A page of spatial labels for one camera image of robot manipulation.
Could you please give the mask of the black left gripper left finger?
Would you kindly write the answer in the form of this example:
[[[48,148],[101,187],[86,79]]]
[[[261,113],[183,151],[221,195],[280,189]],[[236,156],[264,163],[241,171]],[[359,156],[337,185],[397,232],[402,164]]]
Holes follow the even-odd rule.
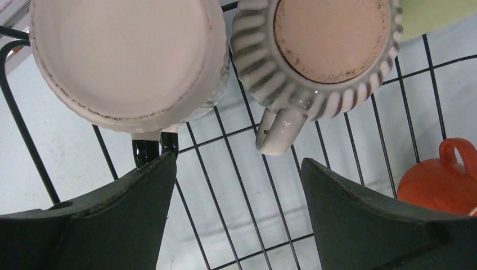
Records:
[[[2,269],[155,269],[176,159],[171,153],[53,207],[1,216]]]

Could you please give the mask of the grey striped mug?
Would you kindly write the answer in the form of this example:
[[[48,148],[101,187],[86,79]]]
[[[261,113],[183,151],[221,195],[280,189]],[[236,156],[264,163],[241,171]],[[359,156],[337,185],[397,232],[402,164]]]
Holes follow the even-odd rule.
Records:
[[[402,34],[399,1],[239,1],[232,61],[264,107],[258,151],[281,155],[305,123],[365,102],[393,68]]]

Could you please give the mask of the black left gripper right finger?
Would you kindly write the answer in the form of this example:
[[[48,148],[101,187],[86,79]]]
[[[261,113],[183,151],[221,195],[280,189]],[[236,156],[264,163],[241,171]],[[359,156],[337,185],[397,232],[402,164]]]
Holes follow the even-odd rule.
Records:
[[[398,201],[305,158],[322,269],[475,269],[476,218]]]

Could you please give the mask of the white ribbed mug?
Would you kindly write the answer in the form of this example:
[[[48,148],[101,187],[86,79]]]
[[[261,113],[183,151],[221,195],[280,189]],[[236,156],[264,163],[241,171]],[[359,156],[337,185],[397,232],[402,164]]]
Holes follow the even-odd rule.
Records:
[[[212,110],[230,69],[218,1],[32,1],[41,75],[71,111],[128,133],[137,167],[177,153],[178,127]]]

